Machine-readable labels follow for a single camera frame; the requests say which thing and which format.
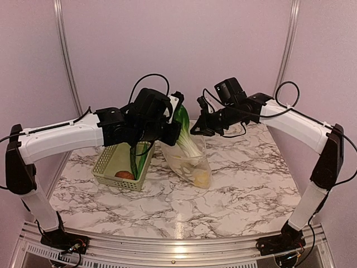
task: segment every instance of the plastic basket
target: plastic basket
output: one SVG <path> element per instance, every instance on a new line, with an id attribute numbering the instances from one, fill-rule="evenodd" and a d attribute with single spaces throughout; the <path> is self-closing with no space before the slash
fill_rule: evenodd
<path id="1" fill-rule="evenodd" d="M 142 152 L 144 142 L 140 142 L 137 145 L 138 154 Z M 147 169 L 150 166 L 152 154 L 154 152 L 154 146 L 147 153 L 147 157 L 144 163 L 142 172 L 137 180 L 128 180 L 124 178 L 116 177 L 117 171 L 125 170 L 131 172 L 130 166 L 130 146 L 127 143 L 120 143 L 118 145 L 109 146 L 104 149 L 95 163 L 91 173 L 101 184 L 108 186 L 125 188 L 129 190 L 140 191 L 147 173 Z M 140 161 L 142 156 L 136 157 L 136 163 Z"/>

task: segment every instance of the white wall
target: white wall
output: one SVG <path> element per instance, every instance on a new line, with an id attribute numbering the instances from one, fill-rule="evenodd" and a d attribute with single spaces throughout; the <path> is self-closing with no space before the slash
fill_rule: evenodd
<path id="1" fill-rule="evenodd" d="M 356 1 L 302 1 L 285 78 L 300 86 L 302 96 L 297 109 L 322 121 L 341 124 L 357 142 Z M 292 93 L 288 99 L 292 103 Z M 300 192 L 304 192 L 318 156 L 281 133 L 275 133 L 275 141 Z M 340 180 L 349 178 L 357 167 L 356 153 L 347 142 L 345 150 Z M 337 268 L 356 267 L 356 196 L 357 179 L 337 187 L 316 219 L 322 222 Z"/>
<path id="2" fill-rule="evenodd" d="M 83 107 L 121 107 L 141 76 L 157 72 L 171 92 L 183 92 L 195 118 L 202 89 L 232 76 L 248 94 L 272 94 L 291 1 L 63 0 L 62 6 Z M 141 86 L 165 90 L 160 78 Z"/>
<path id="3" fill-rule="evenodd" d="M 13 125 L 43 126 L 76 117 L 61 59 L 52 1 L 0 3 L 0 137 Z M 0 144 L 0 185 L 5 186 Z M 40 161 L 38 179 L 47 189 L 61 156 Z M 21 227 L 29 213 L 21 200 L 0 190 L 0 266 L 8 267 Z"/>

